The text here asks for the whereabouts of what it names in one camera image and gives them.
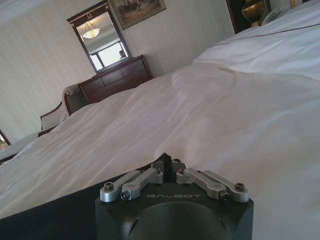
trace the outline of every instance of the picture frame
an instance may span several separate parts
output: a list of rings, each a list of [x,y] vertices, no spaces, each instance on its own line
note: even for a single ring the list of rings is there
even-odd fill
[[[109,2],[123,30],[166,9],[164,0],[109,0]]]

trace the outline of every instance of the ceiling light fixture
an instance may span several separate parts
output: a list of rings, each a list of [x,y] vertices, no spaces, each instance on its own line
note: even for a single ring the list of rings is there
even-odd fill
[[[100,33],[100,28],[95,28],[89,21],[85,24],[85,34],[82,35],[85,39],[93,39]]]

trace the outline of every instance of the wrinkled sheet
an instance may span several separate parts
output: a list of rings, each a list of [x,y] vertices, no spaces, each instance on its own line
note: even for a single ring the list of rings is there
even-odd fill
[[[234,71],[215,61],[214,48],[190,66],[82,108],[2,165],[0,218],[166,152],[244,183],[255,204],[253,239],[319,239],[320,62],[312,77]],[[307,66],[313,58],[304,60]]]

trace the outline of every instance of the ceiling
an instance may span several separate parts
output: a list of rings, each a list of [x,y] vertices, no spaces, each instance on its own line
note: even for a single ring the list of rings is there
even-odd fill
[[[0,0],[0,26],[19,17],[47,0]]]

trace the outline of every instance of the wooden mirror frame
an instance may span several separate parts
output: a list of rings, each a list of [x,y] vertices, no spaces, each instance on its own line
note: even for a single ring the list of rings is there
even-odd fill
[[[11,145],[10,141],[8,140],[8,138],[6,137],[6,135],[4,135],[4,133],[0,130],[0,135],[3,137],[4,141],[6,142],[6,144]]]
[[[111,65],[105,66],[102,69],[97,70],[95,65],[94,65],[94,62],[92,61],[92,59],[90,57],[90,54],[89,54],[89,52],[87,50],[87,47],[86,47],[85,43],[82,41],[81,36],[78,33],[77,27],[82,25],[82,24],[84,24],[84,23],[86,23],[90,19],[94,19],[94,18],[100,16],[101,14],[103,14],[105,12],[107,12],[109,14],[110,19],[111,19],[111,21],[113,23],[113,26],[115,28],[115,31],[118,34],[119,39],[121,40],[121,42],[122,42],[122,44],[123,44],[123,46],[124,46],[124,48],[125,48],[125,50],[127,52],[128,56],[127,56],[126,60],[131,59],[132,58],[131,53],[130,53],[130,51],[128,49],[128,46],[127,46],[127,44],[126,44],[121,32],[120,32],[120,29],[119,29],[119,27],[117,25],[117,22],[115,21],[115,18],[112,15],[112,12],[110,10],[110,7],[109,7],[109,4],[108,4],[107,0],[103,0],[103,1],[101,1],[101,2],[99,2],[97,4],[95,4],[95,5],[87,8],[86,10],[84,10],[82,12],[79,12],[78,14],[76,14],[76,15],[74,15],[74,16],[72,16],[72,17],[67,19],[67,21],[71,24],[71,27],[73,28],[76,36],[78,37],[78,39],[79,39],[79,41],[81,43],[81,46],[82,46],[87,58],[89,59],[89,61],[90,61],[90,63],[91,63],[91,65],[92,65],[92,67],[93,67],[93,69],[94,69],[96,74],[104,72],[104,71],[114,67],[115,65],[120,64],[120,63],[122,63],[122,61],[119,60],[119,61],[117,61],[117,62],[115,62],[115,63],[113,63]]]

